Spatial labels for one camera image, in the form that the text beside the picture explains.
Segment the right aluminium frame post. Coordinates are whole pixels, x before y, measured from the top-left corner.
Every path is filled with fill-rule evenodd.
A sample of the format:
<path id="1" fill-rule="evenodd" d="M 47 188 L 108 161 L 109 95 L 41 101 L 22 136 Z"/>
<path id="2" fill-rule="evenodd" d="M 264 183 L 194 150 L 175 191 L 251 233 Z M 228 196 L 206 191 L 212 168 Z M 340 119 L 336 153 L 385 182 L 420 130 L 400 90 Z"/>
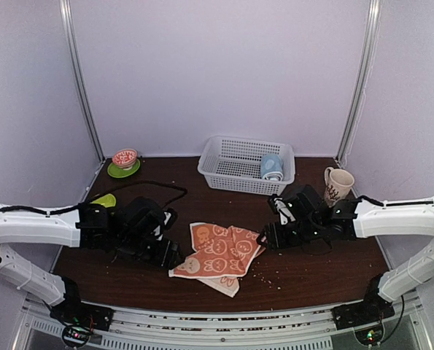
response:
<path id="1" fill-rule="evenodd" d="M 365 26 L 363 50 L 360 58 L 360 65 L 357 79 L 353 90 L 352 101 L 346 119 L 341 143 L 336 155 L 336 162 L 344 168 L 347 164 L 347 157 L 352 150 L 352 145 L 360 121 L 360 115 L 365 102 L 365 91 L 369 74 L 372 69 L 373 59 L 376 51 L 376 41 L 379 32 L 379 19 L 381 13 L 380 0 L 369 1 L 368 17 Z"/>

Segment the orange bunny towel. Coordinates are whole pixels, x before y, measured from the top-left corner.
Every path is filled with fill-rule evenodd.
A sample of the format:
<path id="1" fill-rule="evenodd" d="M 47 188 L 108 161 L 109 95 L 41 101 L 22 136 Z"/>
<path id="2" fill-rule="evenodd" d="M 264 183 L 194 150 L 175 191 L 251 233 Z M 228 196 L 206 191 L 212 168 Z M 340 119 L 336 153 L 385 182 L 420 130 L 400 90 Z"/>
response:
<path id="1" fill-rule="evenodd" d="M 168 276 L 200 281 L 230 298 L 239 291 L 239 279 L 252 261 L 265 251 L 257 233 L 235 226 L 194 222 L 190 236 L 194 252 Z"/>

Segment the beige mug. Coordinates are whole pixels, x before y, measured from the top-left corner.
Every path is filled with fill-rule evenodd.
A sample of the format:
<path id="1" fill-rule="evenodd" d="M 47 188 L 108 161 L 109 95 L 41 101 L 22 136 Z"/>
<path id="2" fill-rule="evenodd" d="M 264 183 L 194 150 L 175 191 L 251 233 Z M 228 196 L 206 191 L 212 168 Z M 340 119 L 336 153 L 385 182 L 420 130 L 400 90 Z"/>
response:
<path id="1" fill-rule="evenodd" d="M 355 178 L 351 173 L 340 168 L 327 167 L 324 171 L 325 191 L 323 199 L 328 207 L 347 197 Z"/>

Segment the aluminium frame post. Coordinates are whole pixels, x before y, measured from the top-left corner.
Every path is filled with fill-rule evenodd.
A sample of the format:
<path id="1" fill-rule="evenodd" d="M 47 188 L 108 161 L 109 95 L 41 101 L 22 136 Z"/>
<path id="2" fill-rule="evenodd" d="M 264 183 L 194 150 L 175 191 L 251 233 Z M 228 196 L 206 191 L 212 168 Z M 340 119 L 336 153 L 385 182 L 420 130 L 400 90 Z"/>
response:
<path id="1" fill-rule="evenodd" d="M 369 1 L 368 17 L 365 26 L 363 50 L 360 58 L 360 65 L 357 79 L 353 90 L 352 101 L 346 119 L 341 143 L 336 155 L 336 162 L 344 168 L 347 164 L 347 157 L 352 150 L 352 145 L 360 121 L 360 115 L 365 102 L 365 91 L 369 74 L 372 69 L 373 59 L 376 51 L 376 41 L 379 32 L 379 19 L 381 13 L 380 0 Z"/>
<path id="2" fill-rule="evenodd" d="M 106 160 L 106 158 L 101 147 L 98 131 L 90 108 L 90 102 L 88 100 L 88 92 L 85 86 L 85 80 L 82 74 L 80 56 L 74 30 L 74 21 L 72 17 L 71 2 L 69 0 L 60 0 L 59 7 L 71 61 L 71 68 L 74 75 L 74 86 L 80 103 L 82 117 L 85 121 L 88 135 L 93 145 L 96 157 L 98 161 L 102 163 Z"/>

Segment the aluminium front rail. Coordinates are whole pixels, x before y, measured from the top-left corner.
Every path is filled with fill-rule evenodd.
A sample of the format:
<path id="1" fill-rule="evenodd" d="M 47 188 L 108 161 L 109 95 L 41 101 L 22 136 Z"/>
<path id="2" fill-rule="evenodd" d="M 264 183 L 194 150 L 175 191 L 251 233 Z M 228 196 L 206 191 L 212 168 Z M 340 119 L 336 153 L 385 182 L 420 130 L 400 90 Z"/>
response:
<path id="1" fill-rule="evenodd" d="M 115 307 L 109 331 L 81 349 L 370 349 L 337 330 L 333 305 L 249 313 L 179 313 Z M 378 349 L 434 349 L 416 292 L 393 305 Z"/>

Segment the blue patterned towel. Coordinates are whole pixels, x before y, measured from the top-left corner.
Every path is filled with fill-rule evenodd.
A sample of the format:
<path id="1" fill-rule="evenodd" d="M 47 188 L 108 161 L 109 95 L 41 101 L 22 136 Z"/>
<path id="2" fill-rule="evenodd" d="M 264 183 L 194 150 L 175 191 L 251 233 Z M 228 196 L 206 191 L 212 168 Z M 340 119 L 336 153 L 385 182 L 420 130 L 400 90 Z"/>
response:
<path id="1" fill-rule="evenodd" d="M 277 154 L 266 154 L 260 162 L 260 177 L 267 181 L 280 182 L 283 180 L 283 162 Z"/>

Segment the white plastic basket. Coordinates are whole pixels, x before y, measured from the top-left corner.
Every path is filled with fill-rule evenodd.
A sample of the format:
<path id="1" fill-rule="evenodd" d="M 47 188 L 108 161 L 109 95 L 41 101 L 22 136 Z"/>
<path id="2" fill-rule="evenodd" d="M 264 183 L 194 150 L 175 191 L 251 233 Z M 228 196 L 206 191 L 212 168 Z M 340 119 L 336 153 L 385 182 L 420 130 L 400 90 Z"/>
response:
<path id="1" fill-rule="evenodd" d="M 264 179 L 263 157 L 280 159 L 282 179 Z M 258 195 L 281 194 L 295 179 L 295 155 L 289 144 L 213 136 L 198 161 L 198 172 L 212 189 Z"/>

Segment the green plate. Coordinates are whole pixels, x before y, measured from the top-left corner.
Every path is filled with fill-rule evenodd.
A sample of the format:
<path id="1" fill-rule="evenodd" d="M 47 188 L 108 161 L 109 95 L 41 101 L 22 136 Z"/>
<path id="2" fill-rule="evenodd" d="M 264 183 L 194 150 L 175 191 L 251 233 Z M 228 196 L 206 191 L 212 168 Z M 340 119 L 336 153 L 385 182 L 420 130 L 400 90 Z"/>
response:
<path id="1" fill-rule="evenodd" d="M 140 166 L 141 162 L 139 159 L 137 159 L 136 162 L 127 169 L 119 168 L 114 163 L 110 163 L 107 168 L 107 173 L 114 179 L 124 179 L 135 174 L 140 169 Z"/>

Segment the left aluminium frame post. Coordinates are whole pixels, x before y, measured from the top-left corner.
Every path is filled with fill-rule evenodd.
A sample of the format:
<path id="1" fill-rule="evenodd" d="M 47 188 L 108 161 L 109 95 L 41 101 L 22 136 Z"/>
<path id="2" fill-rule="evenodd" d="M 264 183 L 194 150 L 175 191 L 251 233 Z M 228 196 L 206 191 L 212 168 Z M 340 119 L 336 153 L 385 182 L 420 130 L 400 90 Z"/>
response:
<path id="1" fill-rule="evenodd" d="M 88 92 L 85 86 L 85 80 L 82 74 L 80 56 L 74 30 L 74 21 L 72 17 L 71 2 L 69 0 L 60 0 L 59 7 L 71 61 L 71 68 L 74 75 L 74 86 L 80 103 L 82 117 L 85 121 L 88 135 L 93 145 L 96 157 L 98 161 L 102 163 L 106 160 L 106 158 L 101 147 L 98 131 L 90 108 L 90 102 L 88 100 Z"/>

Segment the red patterned bowl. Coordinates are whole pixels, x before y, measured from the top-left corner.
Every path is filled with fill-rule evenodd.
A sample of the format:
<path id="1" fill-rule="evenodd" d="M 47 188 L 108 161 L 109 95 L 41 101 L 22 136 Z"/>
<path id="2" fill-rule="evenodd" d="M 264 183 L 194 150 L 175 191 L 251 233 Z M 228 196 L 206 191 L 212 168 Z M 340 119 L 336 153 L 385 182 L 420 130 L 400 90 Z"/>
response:
<path id="1" fill-rule="evenodd" d="M 112 157 L 115 166 L 122 170 L 132 168 L 136 163 L 138 153 L 135 149 L 122 149 L 117 151 Z"/>

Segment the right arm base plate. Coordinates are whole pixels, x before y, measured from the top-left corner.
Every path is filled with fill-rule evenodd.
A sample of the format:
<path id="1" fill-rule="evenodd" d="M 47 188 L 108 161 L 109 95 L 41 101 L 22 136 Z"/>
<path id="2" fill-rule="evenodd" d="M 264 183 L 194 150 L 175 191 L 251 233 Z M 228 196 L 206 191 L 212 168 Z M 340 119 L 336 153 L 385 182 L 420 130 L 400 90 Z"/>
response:
<path id="1" fill-rule="evenodd" d="M 363 346 L 378 346 L 385 339 L 383 321 L 395 315 L 391 305 L 374 306 L 364 301 L 336 306 L 331 310 L 337 330 L 352 328 Z"/>

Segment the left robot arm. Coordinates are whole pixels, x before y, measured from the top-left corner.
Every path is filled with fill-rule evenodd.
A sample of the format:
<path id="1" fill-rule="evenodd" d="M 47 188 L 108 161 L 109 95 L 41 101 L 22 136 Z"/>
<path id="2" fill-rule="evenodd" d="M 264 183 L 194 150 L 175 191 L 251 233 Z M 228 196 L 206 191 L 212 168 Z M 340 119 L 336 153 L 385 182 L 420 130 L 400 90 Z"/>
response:
<path id="1" fill-rule="evenodd" d="M 0 203 L 0 275 L 17 289 L 36 295 L 71 323 L 80 324 L 88 317 L 88 307 L 81 301 L 77 284 L 41 269 L 10 245 L 101 249 L 171 270 L 185 260 L 179 244 L 164 236 L 176 219 L 173 209 L 162 209 L 143 197 L 124 207 L 106 204 L 103 198 L 63 208 Z"/>

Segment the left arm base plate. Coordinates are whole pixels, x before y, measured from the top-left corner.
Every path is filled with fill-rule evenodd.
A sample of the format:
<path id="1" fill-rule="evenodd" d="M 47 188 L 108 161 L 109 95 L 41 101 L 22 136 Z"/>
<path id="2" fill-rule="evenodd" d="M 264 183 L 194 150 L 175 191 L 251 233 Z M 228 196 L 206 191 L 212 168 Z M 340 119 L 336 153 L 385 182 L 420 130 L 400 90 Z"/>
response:
<path id="1" fill-rule="evenodd" d="M 71 349 L 86 346 L 96 336 L 95 331 L 109 331 L 114 310 L 103 306 L 80 303 L 77 310 L 46 305 L 50 317 L 63 325 L 61 340 Z"/>

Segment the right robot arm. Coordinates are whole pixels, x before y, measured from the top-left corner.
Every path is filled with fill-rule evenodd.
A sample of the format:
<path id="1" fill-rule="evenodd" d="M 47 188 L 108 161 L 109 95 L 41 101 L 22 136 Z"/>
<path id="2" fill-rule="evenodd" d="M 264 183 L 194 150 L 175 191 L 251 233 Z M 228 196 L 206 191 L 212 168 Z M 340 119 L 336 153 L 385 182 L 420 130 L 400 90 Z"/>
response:
<path id="1" fill-rule="evenodd" d="M 372 322 L 395 300 L 434 277 L 434 196 L 410 201 L 377 201 L 361 195 L 329 204 L 310 185 L 268 199 L 279 221 L 266 225 L 257 242 L 270 250 L 322 239 L 354 241 L 375 236 L 429 236 L 429 244 L 399 267 L 373 278 L 357 306 Z"/>

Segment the small green bowl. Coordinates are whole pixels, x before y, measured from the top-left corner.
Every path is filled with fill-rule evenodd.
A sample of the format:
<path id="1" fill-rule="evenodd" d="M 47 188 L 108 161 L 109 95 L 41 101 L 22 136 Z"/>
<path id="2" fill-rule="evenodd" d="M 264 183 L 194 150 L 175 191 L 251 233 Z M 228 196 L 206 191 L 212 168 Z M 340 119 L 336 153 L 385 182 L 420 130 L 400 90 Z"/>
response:
<path id="1" fill-rule="evenodd" d="M 113 208 L 117 204 L 117 199 L 113 194 L 108 193 L 95 199 L 94 201 L 91 201 L 91 203 L 101 205 L 105 208 Z"/>

